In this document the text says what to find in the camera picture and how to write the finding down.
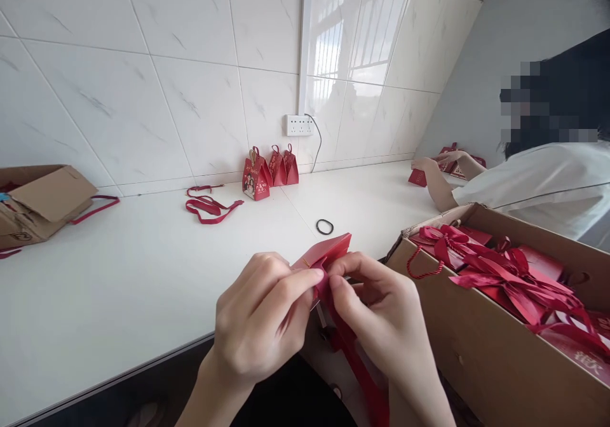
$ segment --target white table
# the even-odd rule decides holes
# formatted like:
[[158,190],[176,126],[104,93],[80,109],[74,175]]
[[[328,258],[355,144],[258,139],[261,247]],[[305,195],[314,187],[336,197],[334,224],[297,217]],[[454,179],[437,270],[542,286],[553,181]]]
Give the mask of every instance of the white table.
[[[184,209],[184,191],[121,204],[0,262],[0,426],[45,412],[214,331],[215,303],[255,252],[296,260],[318,240],[386,255],[401,229],[437,214],[407,183],[409,162],[301,176],[216,226]],[[332,236],[315,230],[331,221]]]

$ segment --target open cardboard box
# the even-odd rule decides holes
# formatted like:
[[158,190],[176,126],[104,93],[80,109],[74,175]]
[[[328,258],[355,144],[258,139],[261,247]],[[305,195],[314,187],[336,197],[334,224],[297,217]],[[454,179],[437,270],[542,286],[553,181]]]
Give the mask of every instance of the open cardboard box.
[[[560,261],[564,273],[586,272],[575,287],[587,309],[610,311],[610,254],[472,203],[402,231],[386,265],[407,274],[417,246],[408,237],[422,226],[462,225],[508,236]],[[414,275],[436,270],[425,251],[411,264]],[[440,274],[414,280],[438,368],[487,426],[610,425],[610,387],[530,332],[477,289],[466,290]]]
[[0,249],[40,243],[92,204],[93,184],[67,165],[0,168]]

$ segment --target fingernail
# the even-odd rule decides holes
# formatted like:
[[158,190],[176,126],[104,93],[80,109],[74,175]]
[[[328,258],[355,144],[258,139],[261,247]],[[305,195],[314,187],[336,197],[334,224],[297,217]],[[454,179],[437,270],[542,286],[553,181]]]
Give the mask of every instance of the fingernail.
[[331,276],[329,278],[329,285],[332,290],[335,290],[337,287],[341,285],[341,277],[340,276]]

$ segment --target electrical outlet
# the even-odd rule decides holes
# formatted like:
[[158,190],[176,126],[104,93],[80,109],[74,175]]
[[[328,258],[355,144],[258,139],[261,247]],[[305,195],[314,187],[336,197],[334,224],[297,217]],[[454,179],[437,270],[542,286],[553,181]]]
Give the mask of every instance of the electrical outlet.
[[286,136],[312,136],[316,127],[308,116],[284,116]]

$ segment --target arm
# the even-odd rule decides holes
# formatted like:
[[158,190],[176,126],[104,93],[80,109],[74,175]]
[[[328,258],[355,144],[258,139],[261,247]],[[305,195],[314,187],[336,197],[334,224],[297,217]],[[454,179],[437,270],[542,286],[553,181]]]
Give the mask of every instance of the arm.
[[337,312],[423,425],[455,427],[413,281],[359,252],[335,261],[329,275]]
[[422,170],[426,174],[428,192],[439,211],[445,212],[458,205],[453,198],[451,186],[438,169],[436,161],[429,158],[415,159],[411,163],[411,168]]
[[471,180],[487,169],[479,162],[474,160],[470,154],[464,151],[444,152],[436,157],[432,157],[439,165],[444,165],[453,161],[457,161],[459,169],[462,170],[466,179]]
[[216,304],[214,345],[176,427],[228,427],[254,385],[305,340],[319,269],[292,271],[276,253],[255,254]]

